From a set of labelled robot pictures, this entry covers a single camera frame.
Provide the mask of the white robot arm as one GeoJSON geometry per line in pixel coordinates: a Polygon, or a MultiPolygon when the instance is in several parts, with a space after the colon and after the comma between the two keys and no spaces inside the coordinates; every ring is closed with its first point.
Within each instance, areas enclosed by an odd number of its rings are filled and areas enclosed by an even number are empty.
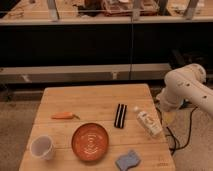
{"type": "Polygon", "coordinates": [[[169,71],[164,77],[165,87],[157,95],[160,108],[177,110],[185,99],[213,118],[213,90],[204,85],[206,71],[200,64],[189,64],[169,71]]]}

